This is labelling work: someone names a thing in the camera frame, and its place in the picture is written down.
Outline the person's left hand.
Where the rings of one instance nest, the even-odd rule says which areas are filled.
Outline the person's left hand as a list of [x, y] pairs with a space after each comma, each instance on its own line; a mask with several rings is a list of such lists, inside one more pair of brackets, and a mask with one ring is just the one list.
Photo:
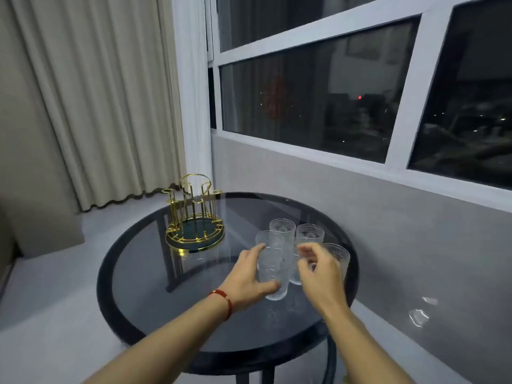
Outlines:
[[254, 287], [259, 282], [257, 280], [257, 263], [259, 253], [264, 247], [265, 244], [259, 244], [250, 250], [240, 252], [232, 271], [218, 288], [230, 301], [232, 314], [244, 310], [264, 298], [257, 298]]

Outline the person's right hand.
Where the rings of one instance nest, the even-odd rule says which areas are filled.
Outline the person's right hand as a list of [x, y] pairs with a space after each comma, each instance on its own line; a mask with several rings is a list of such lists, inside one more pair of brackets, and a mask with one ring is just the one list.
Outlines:
[[297, 248], [302, 255], [309, 252], [317, 258], [315, 271], [311, 275], [300, 276], [304, 293], [312, 306], [324, 319], [346, 314], [349, 307], [337, 259], [317, 243], [298, 244]]

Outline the clear embossed drinking glass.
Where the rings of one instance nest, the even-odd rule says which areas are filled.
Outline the clear embossed drinking glass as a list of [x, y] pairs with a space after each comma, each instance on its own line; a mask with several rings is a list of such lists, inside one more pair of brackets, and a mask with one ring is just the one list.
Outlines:
[[279, 282], [279, 289], [266, 299], [280, 301], [288, 292], [291, 274], [291, 242], [288, 234], [275, 230], [260, 231], [255, 237], [255, 243], [265, 244], [257, 263], [259, 282]]
[[325, 231], [322, 227], [314, 224], [301, 224], [297, 226], [295, 234], [295, 247], [303, 243], [322, 244]]
[[273, 219], [269, 223], [269, 230], [274, 232], [276, 243], [283, 243], [283, 246], [293, 247], [297, 226], [290, 219]]
[[312, 253], [306, 253], [302, 255], [296, 246], [292, 248], [290, 255], [288, 256], [287, 264], [289, 265], [289, 281], [295, 285], [301, 285], [297, 262], [300, 259], [305, 259], [307, 265], [311, 271], [313, 271], [317, 264], [317, 258]]
[[323, 246], [330, 253], [330, 255], [336, 258], [339, 262], [342, 269], [342, 279], [344, 281], [346, 279], [346, 274], [350, 263], [349, 251], [345, 247], [334, 243], [324, 243]]

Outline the person's right forearm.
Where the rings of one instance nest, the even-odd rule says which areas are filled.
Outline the person's right forearm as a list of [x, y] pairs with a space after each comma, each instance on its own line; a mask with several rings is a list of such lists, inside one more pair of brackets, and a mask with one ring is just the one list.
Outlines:
[[346, 305], [331, 303], [321, 313], [351, 384], [415, 384]]

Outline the person's left forearm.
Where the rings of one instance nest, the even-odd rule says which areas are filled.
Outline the person's left forearm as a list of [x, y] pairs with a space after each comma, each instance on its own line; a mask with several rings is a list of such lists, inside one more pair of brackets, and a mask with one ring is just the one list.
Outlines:
[[169, 384], [194, 359], [230, 313], [230, 302], [211, 294], [110, 361], [83, 384]]

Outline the round black glass table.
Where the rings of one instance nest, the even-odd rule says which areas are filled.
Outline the round black glass table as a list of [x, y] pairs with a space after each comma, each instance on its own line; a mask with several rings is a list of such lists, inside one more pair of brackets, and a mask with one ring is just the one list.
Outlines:
[[[227, 192], [217, 196], [225, 236], [213, 248], [181, 255], [165, 241], [170, 206], [132, 225], [108, 250], [97, 279], [100, 311], [115, 335], [134, 345], [220, 286], [239, 253], [255, 245], [257, 233], [273, 219], [297, 225], [315, 224], [325, 242], [348, 250], [344, 277], [348, 304], [355, 299], [360, 277], [358, 255], [342, 228], [330, 217], [301, 202], [265, 193]], [[336, 348], [327, 327], [299, 285], [289, 284], [278, 301], [262, 299], [234, 314], [210, 337], [186, 373], [236, 377], [249, 384], [249, 374], [261, 373], [261, 384], [274, 384], [277, 366], [304, 355], [327, 341], [321, 384], [333, 384]]]

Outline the white framed window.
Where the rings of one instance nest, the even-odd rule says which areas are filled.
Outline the white framed window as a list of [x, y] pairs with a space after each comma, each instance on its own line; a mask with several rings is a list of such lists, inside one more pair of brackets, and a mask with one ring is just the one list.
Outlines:
[[[273, 36], [221, 51], [218, 1], [209, 0], [214, 102], [217, 129], [212, 135], [248, 146], [305, 159], [353, 173], [512, 213], [512, 190], [424, 173], [408, 168], [455, 7], [482, 0], [376, 0]], [[290, 50], [419, 16], [404, 90], [384, 163], [230, 133], [223, 129], [221, 66]]]

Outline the white sheer curtain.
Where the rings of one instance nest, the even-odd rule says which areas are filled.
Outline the white sheer curtain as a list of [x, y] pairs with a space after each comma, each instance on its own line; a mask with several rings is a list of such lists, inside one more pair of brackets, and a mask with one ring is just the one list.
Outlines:
[[186, 174], [212, 182], [206, 8], [204, 0], [171, 0]]

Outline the beige curtain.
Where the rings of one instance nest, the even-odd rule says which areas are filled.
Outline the beige curtain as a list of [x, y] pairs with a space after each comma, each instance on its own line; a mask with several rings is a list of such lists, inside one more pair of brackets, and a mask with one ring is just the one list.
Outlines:
[[82, 211], [185, 173], [171, 0], [8, 0]]

